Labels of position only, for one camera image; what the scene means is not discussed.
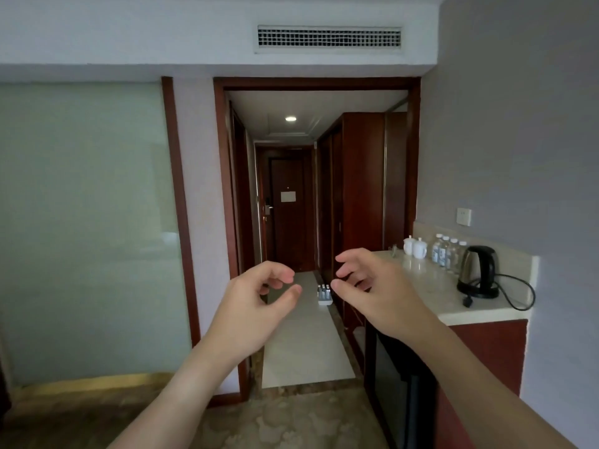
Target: vent grille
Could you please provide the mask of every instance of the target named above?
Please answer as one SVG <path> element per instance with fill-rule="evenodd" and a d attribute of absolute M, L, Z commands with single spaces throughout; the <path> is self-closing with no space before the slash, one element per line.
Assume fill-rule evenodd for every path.
<path fill-rule="evenodd" d="M 258 26 L 258 48 L 398 50 L 401 29 Z"/>

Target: electrical outlet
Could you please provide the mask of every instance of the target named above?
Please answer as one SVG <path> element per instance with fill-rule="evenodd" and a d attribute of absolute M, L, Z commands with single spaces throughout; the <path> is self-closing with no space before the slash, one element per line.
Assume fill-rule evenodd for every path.
<path fill-rule="evenodd" d="M 472 222 L 472 210 L 469 210 L 468 208 L 458 208 L 458 215 L 455 218 L 455 221 L 459 225 L 469 227 Z"/>

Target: frosted glass wall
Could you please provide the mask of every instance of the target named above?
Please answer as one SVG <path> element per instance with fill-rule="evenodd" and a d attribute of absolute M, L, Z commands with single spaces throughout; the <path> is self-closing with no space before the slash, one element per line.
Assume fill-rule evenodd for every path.
<path fill-rule="evenodd" d="M 159 84 L 0 85 L 0 332 L 16 385 L 189 353 Z"/>

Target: marble countertop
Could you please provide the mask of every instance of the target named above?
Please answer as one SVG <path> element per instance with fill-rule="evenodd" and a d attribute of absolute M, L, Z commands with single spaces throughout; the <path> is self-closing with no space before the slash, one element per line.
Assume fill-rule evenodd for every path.
<path fill-rule="evenodd" d="M 446 272 L 430 259 L 418 260 L 405 255 L 403 251 L 399 251 L 396 258 L 392 258 L 389 251 L 375 253 L 381 258 L 399 263 L 427 307 L 448 326 L 530 318 L 530 310 L 521 312 L 512 308 L 502 294 L 495 299 L 473 298 L 472 306 L 464 307 L 464 295 L 456 288 L 458 277 Z"/>

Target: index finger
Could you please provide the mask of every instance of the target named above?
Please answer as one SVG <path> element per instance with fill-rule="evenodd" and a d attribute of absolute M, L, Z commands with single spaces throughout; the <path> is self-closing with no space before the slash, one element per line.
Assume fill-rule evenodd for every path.
<path fill-rule="evenodd" d="M 285 284 L 294 281 L 295 272 L 282 263 L 265 261 L 245 271 L 241 276 L 256 288 L 261 287 L 267 279 L 279 279 Z"/>
<path fill-rule="evenodd" d="M 336 256 L 335 259 L 340 263 L 344 263 L 339 268 L 339 271 L 337 271 L 337 276 L 339 277 L 344 277 L 350 272 L 362 268 L 370 272 L 371 275 L 374 275 L 377 269 L 384 263 L 382 258 L 377 257 L 370 250 L 364 248 L 346 250 Z"/>

